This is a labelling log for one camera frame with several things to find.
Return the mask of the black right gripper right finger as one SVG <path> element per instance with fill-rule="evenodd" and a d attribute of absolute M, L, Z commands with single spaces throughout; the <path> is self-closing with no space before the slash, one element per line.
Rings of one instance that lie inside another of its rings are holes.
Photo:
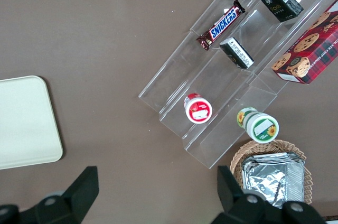
<path fill-rule="evenodd" d="M 304 202 L 287 201 L 279 209 L 257 195 L 244 193 L 228 166 L 218 166 L 217 189 L 223 212 L 213 223 L 325 223 Z"/>

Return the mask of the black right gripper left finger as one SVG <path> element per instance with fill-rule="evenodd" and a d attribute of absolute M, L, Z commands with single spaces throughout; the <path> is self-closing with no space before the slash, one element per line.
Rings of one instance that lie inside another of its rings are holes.
<path fill-rule="evenodd" d="M 88 166 L 61 195 L 46 197 L 25 211 L 1 205 L 1 223 L 82 223 L 98 193 L 98 169 Z"/>

